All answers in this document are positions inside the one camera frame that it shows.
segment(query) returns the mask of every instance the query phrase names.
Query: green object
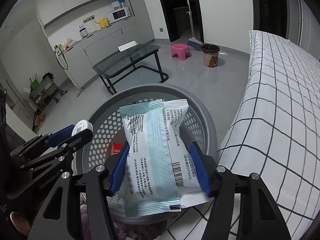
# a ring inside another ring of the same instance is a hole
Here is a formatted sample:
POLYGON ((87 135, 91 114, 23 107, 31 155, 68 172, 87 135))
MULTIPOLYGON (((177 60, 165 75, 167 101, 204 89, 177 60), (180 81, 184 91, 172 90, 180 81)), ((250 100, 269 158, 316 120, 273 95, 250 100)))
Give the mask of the green object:
POLYGON ((40 83, 37 81, 36 78, 37 78, 37 74, 34 81, 32 81, 31 78, 29 78, 31 83, 30 85, 31 90, 35 90, 40 85, 40 83))

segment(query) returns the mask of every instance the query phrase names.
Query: glass tabletop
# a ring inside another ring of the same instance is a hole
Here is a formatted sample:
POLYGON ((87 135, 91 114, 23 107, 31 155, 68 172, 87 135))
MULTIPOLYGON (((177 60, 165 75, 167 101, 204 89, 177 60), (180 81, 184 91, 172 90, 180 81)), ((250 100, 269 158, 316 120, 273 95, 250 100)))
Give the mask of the glass tabletop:
POLYGON ((133 66, 133 64, 154 54, 159 49, 160 46, 157 45, 138 44, 124 51, 117 51, 98 62, 92 68, 103 78, 111 78, 110 76, 116 74, 118 71, 128 69, 133 66))

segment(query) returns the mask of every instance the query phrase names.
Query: black table frame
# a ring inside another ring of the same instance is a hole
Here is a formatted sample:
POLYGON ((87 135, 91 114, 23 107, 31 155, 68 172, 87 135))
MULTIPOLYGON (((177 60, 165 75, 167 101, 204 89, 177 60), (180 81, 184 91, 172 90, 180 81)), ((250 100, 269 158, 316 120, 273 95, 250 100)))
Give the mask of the black table frame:
POLYGON ((126 76, 130 75, 132 72, 134 72, 137 69, 142 68, 142 67, 146 68, 148 70, 151 70, 153 72, 159 73, 160 77, 161 77, 161 81, 159 83, 164 83, 169 79, 169 75, 167 73, 162 72, 160 61, 159 61, 159 57, 158 57, 158 51, 159 51, 159 49, 157 49, 157 50, 155 50, 153 52, 147 53, 143 57, 140 57, 140 58, 138 58, 136 60, 133 60, 132 58, 130 58, 131 59, 131 63, 129 65, 127 65, 126 67, 118 70, 117 72, 115 72, 112 75, 108 75, 108 77, 104 78, 99 73, 98 73, 98 75, 101 78, 101 80, 104 83, 104 85, 106 86, 106 88, 108 89, 108 91, 111 93, 111 95, 114 95, 114 94, 117 93, 117 91, 116 91, 116 89, 114 87, 115 84, 117 84, 120 80, 124 79, 126 76), (158 70, 153 69, 151 67, 144 66, 144 65, 140 65, 140 66, 137 66, 137 67, 135 66, 135 64, 137 64, 138 62, 140 62, 140 61, 144 60, 145 58, 151 56, 152 54, 155 55, 157 66, 158 66, 158 70), (111 82, 110 78, 114 78, 114 77, 118 76, 119 74, 121 74, 122 72, 126 71, 130 67, 133 67, 133 70, 129 71, 127 74, 123 75, 121 78, 117 79, 116 81, 111 82))

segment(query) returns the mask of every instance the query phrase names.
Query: gray laundry basket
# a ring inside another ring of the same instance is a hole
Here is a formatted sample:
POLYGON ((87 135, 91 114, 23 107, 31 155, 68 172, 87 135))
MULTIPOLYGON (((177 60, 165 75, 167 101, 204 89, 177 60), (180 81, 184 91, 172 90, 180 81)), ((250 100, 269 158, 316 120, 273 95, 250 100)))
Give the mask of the gray laundry basket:
MULTIPOLYGON (((115 94, 103 103, 89 118, 93 125, 93 139, 82 150, 76 152, 73 162, 75 174, 86 173, 93 167, 104 164, 111 154, 112 143, 123 144, 126 141, 119 108, 129 104, 142 103, 162 99, 187 99, 189 109, 180 126, 180 137, 187 150, 193 141, 197 141, 204 154, 217 160, 217 135, 212 117, 204 104, 188 91, 166 84, 151 84, 130 88, 115 94)), ((126 218, 124 205, 124 188, 112 198, 108 197, 108 205, 114 221, 125 224, 145 225, 167 220, 177 215, 166 212, 155 215, 126 218)))

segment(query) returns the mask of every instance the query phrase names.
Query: pink plastic stool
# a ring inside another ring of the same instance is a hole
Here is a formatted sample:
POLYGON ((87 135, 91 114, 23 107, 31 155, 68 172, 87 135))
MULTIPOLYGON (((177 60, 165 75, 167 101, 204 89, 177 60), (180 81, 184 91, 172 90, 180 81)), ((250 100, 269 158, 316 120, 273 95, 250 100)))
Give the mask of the pink plastic stool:
POLYGON ((186 60, 186 53, 191 57, 190 49, 186 44, 174 44, 171 46, 171 57, 177 54, 179 60, 186 60))

